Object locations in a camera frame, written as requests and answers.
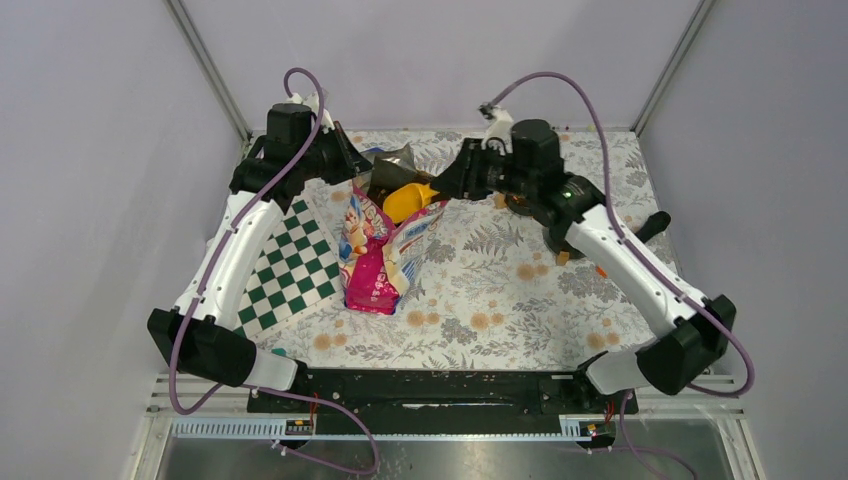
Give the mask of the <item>yellow plastic scoop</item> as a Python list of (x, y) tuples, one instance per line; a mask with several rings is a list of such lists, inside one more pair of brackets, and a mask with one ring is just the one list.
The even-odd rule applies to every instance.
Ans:
[(394, 224), (400, 224), (429, 205), (438, 194), (430, 184), (409, 183), (389, 194), (382, 210)]

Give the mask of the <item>pink blue pet food bag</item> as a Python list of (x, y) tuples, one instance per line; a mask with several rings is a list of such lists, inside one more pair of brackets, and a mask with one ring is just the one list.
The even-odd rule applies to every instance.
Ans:
[(338, 258), (344, 306), (391, 315), (416, 285), (425, 252), (435, 241), (447, 201), (434, 194), (400, 222), (385, 206), (396, 191), (433, 178), (419, 168), (412, 146), (364, 153), (372, 170), (352, 181)]

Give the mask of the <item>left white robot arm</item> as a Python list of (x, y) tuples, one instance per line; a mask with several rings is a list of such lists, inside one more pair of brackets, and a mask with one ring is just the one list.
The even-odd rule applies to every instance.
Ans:
[(288, 411), (309, 401), (296, 361), (260, 349), (237, 334), (238, 306), (273, 230), (307, 181), (335, 185), (370, 170), (318, 97), (293, 95), (271, 107), (267, 130), (236, 167), (224, 216), (200, 267), (168, 310), (154, 310), (147, 329), (168, 365), (230, 387), (272, 389)]

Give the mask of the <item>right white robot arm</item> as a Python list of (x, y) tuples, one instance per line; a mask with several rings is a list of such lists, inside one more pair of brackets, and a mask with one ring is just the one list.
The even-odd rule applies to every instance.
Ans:
[(578, 369), (575, 402), (597, 412), (613, 394), (652, 386), (676, 395), (727, 350), (736, 307), (724, 295), (708, 298), (668, 268), (610, 212), (607, 197), (564, 168), (559, 137), (548, 122), (511, 127), (505, 153), (478, 138), (464, 139), (456, 159), (431, 183), (457, 199), (491, 192), (523, 199), (554, 248), (581, 253), (600, 267), (647, 321), (655, 338), (639, 347), (602, 353)]

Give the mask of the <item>black pet bowl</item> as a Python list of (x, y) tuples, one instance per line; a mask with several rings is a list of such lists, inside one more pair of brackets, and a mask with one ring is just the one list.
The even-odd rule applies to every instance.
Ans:
[(522, 217), (533, 216), (532, 206), (525, 198), (520, 196), (496, 193), (494, 195), (494, 205), (496, 209), (508, 209)]
[(557, 240), (549, 229), (543, 230), (543, 240), (548, 249), (554, 254), (555, 264), (565, 266), (569, 261), (585, 258), (585, 255), (564, 239)]

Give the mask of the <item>floral table mat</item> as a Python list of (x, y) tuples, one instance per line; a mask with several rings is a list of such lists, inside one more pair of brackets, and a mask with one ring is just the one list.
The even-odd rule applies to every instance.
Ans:
[[(335, 244), (351, 185), (309, 182), (305, 199)], [(626, 296), (588, 260), (555, 264), (541, 227), (494, 197), (453, 201), (416, 285), (392, 315), (353, 311), (343, 293), (253, 340), (313, 367), (568, 370), (648, 341)]]

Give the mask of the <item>green white chessboard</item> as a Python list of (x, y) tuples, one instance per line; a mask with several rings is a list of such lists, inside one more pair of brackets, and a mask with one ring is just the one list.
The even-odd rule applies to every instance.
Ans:
[(248, 278), (235, 332), (257, 338), (336, 300), (340, 285), (334, 247), (309, 203), (303, 198), (295, 200)]

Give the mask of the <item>black marker orange tip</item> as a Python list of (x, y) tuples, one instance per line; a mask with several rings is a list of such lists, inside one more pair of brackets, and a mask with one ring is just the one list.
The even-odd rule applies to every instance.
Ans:
[(647, 243), (655, 236), (665, 232), (671, 220), (672, 217), (668, 212), (657, 211), (650, 215), (639, 228), (631, 229), (631, 231), (642, 243)]

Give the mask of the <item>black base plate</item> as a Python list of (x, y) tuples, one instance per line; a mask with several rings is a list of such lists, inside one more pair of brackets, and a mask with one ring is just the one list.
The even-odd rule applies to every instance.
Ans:
[(623, 393), (592, 393), (571, 372), (308, 369), (294, 398), (260, 392), (253, 414), (313, 421), (319, 436), (563, 437), (635, 414)]

